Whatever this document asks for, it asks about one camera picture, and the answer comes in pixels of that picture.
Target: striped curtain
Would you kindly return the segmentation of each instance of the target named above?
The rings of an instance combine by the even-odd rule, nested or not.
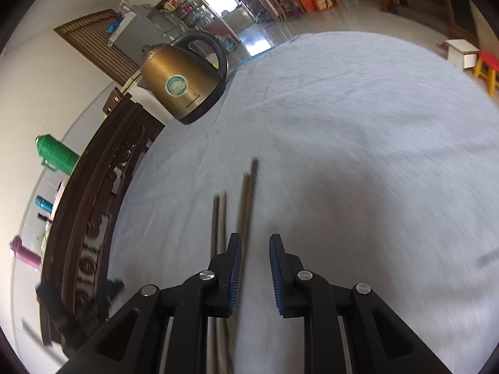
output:
[[[138,65],[115,46],[108,46],[106,28],[116,20],[109,9],[86,15],[54,29],[72,47],[115,82],[123,86],[138,71]]]

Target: teal circular logo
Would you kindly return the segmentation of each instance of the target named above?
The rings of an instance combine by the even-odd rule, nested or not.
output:
[[[181,96],[187,91],[187,80],[179,75],[171,76],[165,83],[165,88],[171,96]]]

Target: kettle base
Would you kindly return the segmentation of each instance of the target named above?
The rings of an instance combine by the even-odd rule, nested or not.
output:
[[[199,104],[196,108],[194,108],[190,113],[188,113],[185,117],[180,118],[179,121],[184,125],[189,125],[193,123],[204,114],[208,112],[208,110],[215,105],[215,103],[219,100],[222,94],[225,91],[225,83],[219,82],[214,90],[210,93],[209,96],[205,98],[205,100]]]

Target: stair step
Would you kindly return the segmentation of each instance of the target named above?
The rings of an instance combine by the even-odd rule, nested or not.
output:
[[[435,17],[440,21],[447,22],[447,10],[443,5],[437,4],[431,0],[407,0],[408,8],[421,12],[430,17]]]
[[[448,24],[439,20],[438,18],[431,17],[422,12],[415,11],[410,7],[401,7],[397,6],[398,14],[401,17],[410,19],[415,22],[419,22],[420,24],[426,25],[429,28],[434,29],[435,31],[440,32],[446,36],[449,36]]]

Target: electric kettle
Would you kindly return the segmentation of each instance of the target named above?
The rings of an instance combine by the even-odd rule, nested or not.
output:
[[[189,42],[203,41],[218,58],[218,70]],[[188,125],[206,113],[225,91],[227,57],[220,42],[205,31],[183,34],[170,45],[144,46],[142,77],[158,101]]]

